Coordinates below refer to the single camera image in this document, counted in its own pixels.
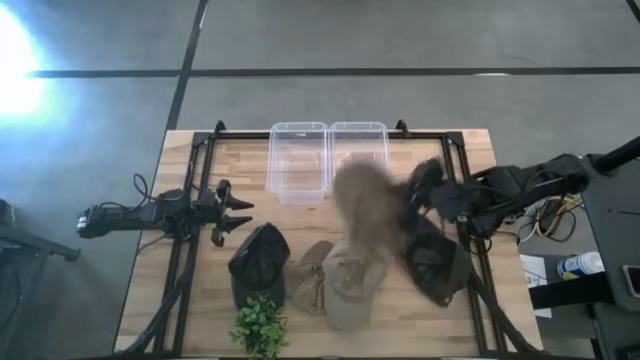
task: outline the cap brim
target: cap brim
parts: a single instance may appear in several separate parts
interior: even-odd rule
[[[367,300],[348,301],[331,288],[324,286],[324,308],[327,322],[340,330],[356,330],[365,326],[371,319],[373,298]]]
[[[268,297],[278,308],[284,306],[284,276],[282,275],[282,272],[278,275],[278,278],[272,287],[261,291],[253,291],[245,288],[232,276],[231,291],[233,293],[233,302],[237,309],[242,309],[249,305],[247,303],[247,298],[255,299],[259,296]]]

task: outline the spray can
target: spray can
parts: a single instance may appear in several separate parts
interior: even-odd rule
[[[558,275],[564,280],[577,279],[604,271],[600,253],[588,252],[558,262]]]

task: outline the bright light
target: bright light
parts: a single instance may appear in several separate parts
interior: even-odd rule
[[[38,61],[27,31],[3,4],[0,4],[0,53],[0,115],[36,111],[44,80],[25,77],[27,72],[38,68]]]

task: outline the brown hat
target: brown hat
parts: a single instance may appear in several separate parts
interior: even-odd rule
[[[291,302],[311,315],[324,313],[324,273],[322,262],[333,248],[323,240],[307,250],[300,261],[285,268],[285,287]]]
[[[363,260],[343,241],[322,263],[324,305],[332,327],[354,330],[369,322],[374,293],[387,273],[387,263],[373,259]]]

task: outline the white paper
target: white paper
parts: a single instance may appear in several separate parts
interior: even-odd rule
[[[544,268],[544,259],[538,256],[520,255],[524,278],[527,287],[532,288],[540,285],[547,285],[547,272]],[[538,309],[533,313],[536,316],[551,318],[551,309]]]

